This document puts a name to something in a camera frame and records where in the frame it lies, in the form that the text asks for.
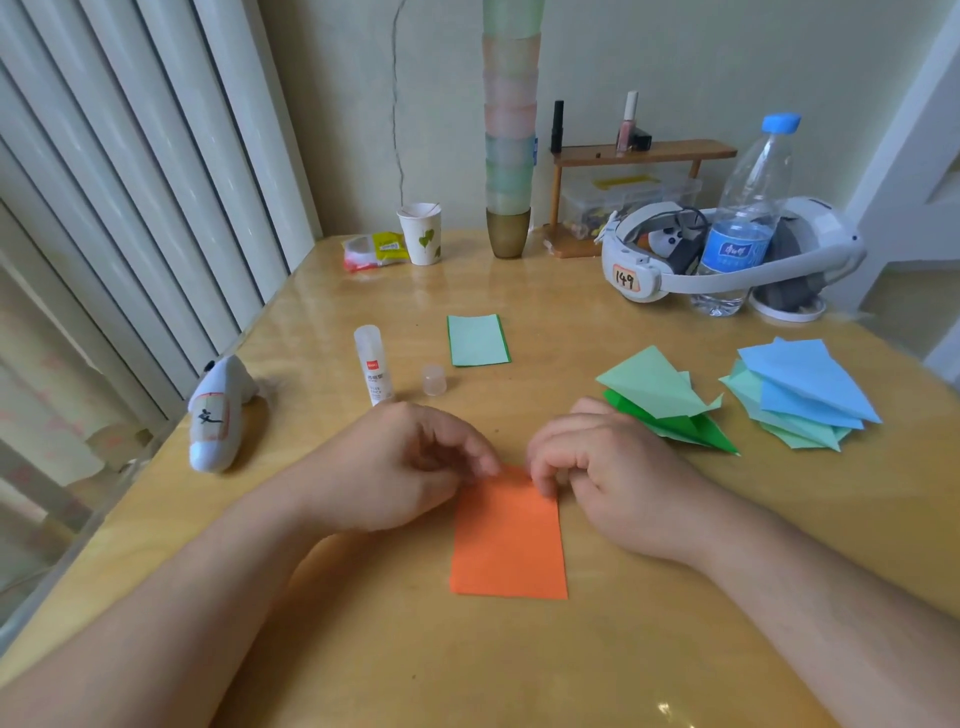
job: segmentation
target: forearm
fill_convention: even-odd
[[[692,564],[750,617],[845,728],[955,725],[960,623],[726,491]]]
[[[284,477],[240,498],[10,684],[0,725],[206,725],[274,597],[323,536],[302,521]]]

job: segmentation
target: green paper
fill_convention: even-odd
[[[660,437],[740,454],[709,415],[699,414],[695,417],[669,417],[658,420],[612,389],[606,390],[603,396],[617,411],[636,417]]]
[[[446,334],[450,341],[450,362],[455,367],[483,367],[511,360],[500,317],[495,313],[447,316]]]
[[[723,401],[721,395],[711,404],[705,404],[690,388],[689,375],[684,378],[657,347],[647,347],[620,362],[597,381],[657,420],[695,417],[716,409]]]
[[[795,435],[793,432],[787,432],[785,429],[780,429],[779,427],[768,425],[766,423],[758,424],[771,435],[779,437],[784,443],[790,446],[790,449],[825,449],[820,443],[814,442],[813,440],[807,440],[805,437]]]
[[[840,442],[832,426],[815,423],[796,415],[784,415],[761,409],[760,390],[763,380],[748,370],[742,361],[737,360],[731,375],[721,376],[720,381],[726,384],[727,388],[740,400],[751,420],[786,430],[805,440],[819,443],[822,447],[840,450]]]

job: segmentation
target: number label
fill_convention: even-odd
[[[636,281],[636,273],[629,268],[623,268],[619,265],[614,265],[613,280],[621,288],[626,288],[628,291],[639,293],[640,284]]]

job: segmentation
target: orange paper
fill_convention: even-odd
[[[541,496],[522,469],[461,490],[450,590],[566,599],[557,500]]]

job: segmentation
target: glue stick cap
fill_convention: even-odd
[[[623,110],[623,120],[633,121],[636,119],[636,91],[630,91],[627,94],[627,106]]]
[[[423,392],[437,397],[446,391],[446,374],[440,364],[427,364],[423,367]]]

